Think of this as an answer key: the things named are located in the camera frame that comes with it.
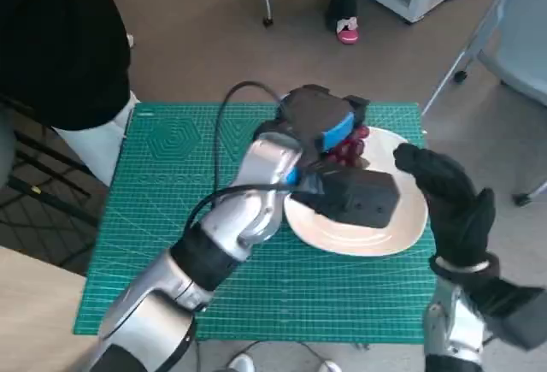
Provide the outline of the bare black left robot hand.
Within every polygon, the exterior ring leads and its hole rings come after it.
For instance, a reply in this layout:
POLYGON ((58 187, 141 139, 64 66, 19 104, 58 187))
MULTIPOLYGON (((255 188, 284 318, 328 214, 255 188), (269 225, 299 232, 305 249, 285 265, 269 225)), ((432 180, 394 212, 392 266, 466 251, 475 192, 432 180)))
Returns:
POLYGON ((338 97, 323 86, 305 85, 282 99, 274 124, 300 143, 299 163, 306 166, 348 139, 364 122, 369 104, 362 97, 338 97))

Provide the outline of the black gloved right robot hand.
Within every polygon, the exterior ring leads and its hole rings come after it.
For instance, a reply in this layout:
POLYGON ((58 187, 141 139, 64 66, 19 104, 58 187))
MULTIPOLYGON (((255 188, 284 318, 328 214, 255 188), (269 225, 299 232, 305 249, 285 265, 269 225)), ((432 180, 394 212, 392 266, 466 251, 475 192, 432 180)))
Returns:
POLYGON ((393 156, 396 167, 411 174, 424 195, 436 255, 460 269, 485 263, 496 217, 493 190, 476 190, 464 167, 444 154, 400 144, 393 156))

